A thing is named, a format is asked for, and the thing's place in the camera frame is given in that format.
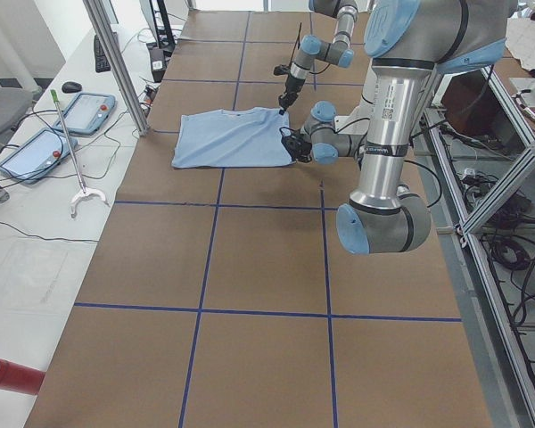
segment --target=blue cloth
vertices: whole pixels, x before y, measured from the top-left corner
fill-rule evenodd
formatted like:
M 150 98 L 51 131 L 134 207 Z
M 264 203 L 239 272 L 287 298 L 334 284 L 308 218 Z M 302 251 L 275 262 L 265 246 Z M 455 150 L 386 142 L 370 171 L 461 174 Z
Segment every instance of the blue cloth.
M 289 115 L 278 109 L 215 110 L 183 116 L 172 166 L 280 167 L 292 163 L 279 128 Z

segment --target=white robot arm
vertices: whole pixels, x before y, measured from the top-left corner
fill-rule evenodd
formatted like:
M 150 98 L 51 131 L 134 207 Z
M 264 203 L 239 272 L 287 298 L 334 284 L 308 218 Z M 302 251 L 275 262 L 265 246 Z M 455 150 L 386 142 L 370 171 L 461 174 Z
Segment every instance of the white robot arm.
M 353 4 L 311 0 L 309 7 L 341 17 L 341 11 L 356 7 Z M 516 4 L 515 0 L 378 2 L 365 34 L 365 50 L 376 75 L 374 107 L 358 187 L 337 213 L 337 232 L 346 250 L 358 254 L 404 252 L 426 240 L 430 213 L 424 201 L 400 181 L 420 91 L 433 72 L 478 70 L 497 62 L 505 50 L 506 19 Z M 307 76 L 298 70 L 310 68 L 309 61 L 323 59 L 321 50 L 316 52 L 318 43 L 311 43 L 311 38 L 304 38 L 307 46 L 301 46 L 288 83 Z M 297 98 L 296 89 L 293 84 L 286 85 L 280 105 L 282 98 L 292 98 L 288 98 L 290 94 Z M 321 163 L 355 154 L 358 145 L 353 141 L 362 138 L 337 134 L 335 114 L 332 104 L 317 103 L 301 130 L 312 144 L 313 158 Z

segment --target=brown table surface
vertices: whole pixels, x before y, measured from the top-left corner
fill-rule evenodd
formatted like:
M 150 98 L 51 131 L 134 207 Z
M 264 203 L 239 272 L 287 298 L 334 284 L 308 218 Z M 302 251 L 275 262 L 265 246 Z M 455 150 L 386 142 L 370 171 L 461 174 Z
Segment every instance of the brown table surface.
M 341 247 L 352 160 L 170 167 L 181 114 L 276 107 L 300 22 L 333 33 L 308 13 L 190 13 L 27 428 L 491 426 L 435 231 L 406 254 Z M 294 127 L 316 101 L 358 103 L 355 49 L 308 82 Z

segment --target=metal frame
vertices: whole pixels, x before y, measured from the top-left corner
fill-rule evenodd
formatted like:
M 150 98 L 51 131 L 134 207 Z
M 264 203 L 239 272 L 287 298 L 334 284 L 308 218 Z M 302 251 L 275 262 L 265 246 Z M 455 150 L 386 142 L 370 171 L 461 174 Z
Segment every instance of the metal frame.
M 431 126 L 440 120 L 440 114 L 434 110 L 427 110 L 424 116 L 428 126 Z M 431 129 L 429 134 L 438 156 L 442 172 L 448 183 L 452 200 L 457 209 L 460 225 L 462 225 L 464 237 L 463 244 L 467 245 L 473 255 L 493 316 L 497 322 L 499 334 L 506 348 L 506 354 L 514 370 L 516 380 L 523 394 L 523 399 L 531 416 L 531 420 L 535 426 L 535 388 L 531 381 L 531 375 L 527 366 L 524 364 L 523 352 L 517 342 L 514 331 L 509 326 L 509 318 L 501 301 L 498 285 L 491 274 L 485 250 L 483 249 L 480 240 L 473 234 L 479 222 L 487 216 L 491 216 L 495 213 L 494 209 L 498 209 L 501 206 L 499 202 L 510 192 L 510 189 L 507 187 L 511 186 L 515 191 L 517 187 L 514 187 L 514 185 L 520 185 L 523 181 L 521 177 L 527 177 L 535 169 L 535 150 L 526 150 L 515 165 L 508 171 L 510 177 L 502 178 L 502 180 L 498 182 L 498 185 L 495 186 L 495 188 L 500 188 L 500 190 L 496 191 L 492 198 L 488 195 L 486 198 L 487 201 L 484 201 L 482 206 L 478 207 L 472 214 L 469 214 L 437 129 Z
M 145 136 L 149 131 L 149 124 L 136 96 L 135 87 L 128 74 L 123 55 L 121 55 L 117 42 L 113 38 L 111 24 L 103 6 L 103 0 L 83 0 L 83 4 L 87 9 L 95 34 L 99 37 L 101 46 L 107 55 L 111 71 L 125 99 L 128 112 L 135 122 L 139 135 Z

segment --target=white paper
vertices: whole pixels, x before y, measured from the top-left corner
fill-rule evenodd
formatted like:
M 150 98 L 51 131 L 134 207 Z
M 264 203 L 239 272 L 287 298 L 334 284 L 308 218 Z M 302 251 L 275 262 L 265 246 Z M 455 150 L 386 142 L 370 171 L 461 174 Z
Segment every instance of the white paper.
M 535 21 L 510 18 L 506 46 L 524 69 L 535 70 Z

